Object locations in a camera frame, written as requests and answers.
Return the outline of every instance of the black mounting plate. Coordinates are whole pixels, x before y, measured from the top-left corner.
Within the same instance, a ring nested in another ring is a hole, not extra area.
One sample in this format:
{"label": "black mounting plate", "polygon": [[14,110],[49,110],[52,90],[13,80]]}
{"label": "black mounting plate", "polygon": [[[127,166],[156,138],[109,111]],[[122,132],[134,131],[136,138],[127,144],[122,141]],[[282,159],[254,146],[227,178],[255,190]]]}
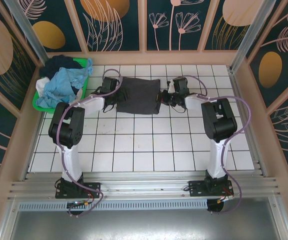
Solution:
{"label": "black mounting plate", "polygon": [[[100,182],[84,182],[83,185],[91,189],[100,190]],[[99,198],[99,193],[93,192],[93,191],[89,191],[89,192],[95,199]],[[77,192],[67,193],[63,185],[61,183],[58,183],[55,198],[56,199],[88,199],[89,196],[88,196],[88,191],[86,190],[83,191],[81,194],[78,194]]]}
{"label": "black mounting plate", "polygon": [[225,196],[225,191],[223,188],[228,190],[232,195],[234,195],[232,182],[227,180],[225,183],[220,184],[219,187],[214,187],[212,191],[208,191],[204,180],[200,181],[189,181],[189,194],[191,197],[220,197]]}

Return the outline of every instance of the green laundry basket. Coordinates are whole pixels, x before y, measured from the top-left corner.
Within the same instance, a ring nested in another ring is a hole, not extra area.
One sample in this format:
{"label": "green laundry basket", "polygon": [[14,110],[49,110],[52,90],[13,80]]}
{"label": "green laundry basket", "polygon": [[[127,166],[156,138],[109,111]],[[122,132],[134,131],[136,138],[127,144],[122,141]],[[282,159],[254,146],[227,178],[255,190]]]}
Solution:
{"label": "green laundry basket", "polygon": [[[74,61],[78,62],[83,68],[85,68],[86,65],[87,65],[87,59],[85,59],[85,58],[74,58]],[[82,94],[82,98],[81,99],[85,98],[85,93],[86,93],[86,88],[87,88],[87,84],[88,84],[88,79],[89,79],[89,76],[86,78],[85,84],[83,86],[83,94]],[[39,94],[36,91],[36,93],[34,95],[34,98],[33,98],[33,107],[37,111],[48,112],[50,114],[53,114],[55,112],[55,108],[43,108],[43,107],[37,106],[36,105],[36,100],[38,98],[39,98]]]}

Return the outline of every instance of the gray cloth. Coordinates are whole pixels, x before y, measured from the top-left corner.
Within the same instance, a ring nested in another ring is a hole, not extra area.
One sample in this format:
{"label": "gray cloth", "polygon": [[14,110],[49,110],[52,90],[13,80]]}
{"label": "gray cloth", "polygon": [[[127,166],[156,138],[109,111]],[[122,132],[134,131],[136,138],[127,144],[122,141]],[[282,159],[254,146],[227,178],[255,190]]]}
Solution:
{"label": "gray cloth", "polygon": [[128,99],[117,103],[117,112],[128,114],[159,114],[160,80],[144,80],[139,78],[123,78],[120,87],[127,91]]}

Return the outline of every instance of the vertical metal pole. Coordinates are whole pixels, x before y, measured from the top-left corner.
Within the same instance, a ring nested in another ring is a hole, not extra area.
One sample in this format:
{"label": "vertical metal pole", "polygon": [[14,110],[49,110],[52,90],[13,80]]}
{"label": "vertical metal pole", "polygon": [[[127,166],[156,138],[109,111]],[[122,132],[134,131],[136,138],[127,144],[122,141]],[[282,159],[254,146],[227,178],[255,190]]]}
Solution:
{"label": "vertical metal pole", "polygon": [[249,26],[244,39],[242,40],[237,53],[230,65],[231,72],[234,74],[241,63],[243,62],[248,50],[256,39],[259,31],[265,23],[266,18],[269,16],[270,11],[273,9],[276,0],[265,0],[260,6],[253,23]]}
{"label": "vertical metal pole", "polygon": [[4,0],[6,5],[8,6],[10,12],[16,19],[18,25],[25,33],[28,41],[32,45],[33,49],[35,50],[36,54],[38,55],[39,59],[42,61],[43,64],[49,59],[47,53],[40,43],[39,38],[37,37],[32,25],[26,18],[21,6],[19,5],[18,1],[16,0]]}

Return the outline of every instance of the white tile floor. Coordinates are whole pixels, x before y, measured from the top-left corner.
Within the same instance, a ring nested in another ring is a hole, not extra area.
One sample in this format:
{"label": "white tile floor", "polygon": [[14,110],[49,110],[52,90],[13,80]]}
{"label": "white tile floor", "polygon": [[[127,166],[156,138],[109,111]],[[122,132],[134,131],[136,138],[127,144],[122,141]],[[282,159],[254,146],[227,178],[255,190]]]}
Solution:
{"label": "white tile floor", "polygon": [[[94,66],[87,94],[101,85],[104,70],[116,69],[125,77],[166,80],[181,75],[199,77],[208,88],[208,96],[232,95],[224,65],[114,65]],[[108,76],[117,76],[109,72]],[[191,92],[200,93],[200,84],[188,79]],[[241,119],[235,101],[230,100],[238,129]],[[92,114],[85,119],[79,144],[79,159],[84,172],[203,171],[210,155],[210,140],[205,134],[201,112],[178,113],[161,105],[157,115],[116,112],[116,109]],[[46,114],[40,131],[31,172],[61,172],[61,160],[48,136],[52,114]],[[227,159],[228,170],[253,170],[245,134],[233,138]]]}

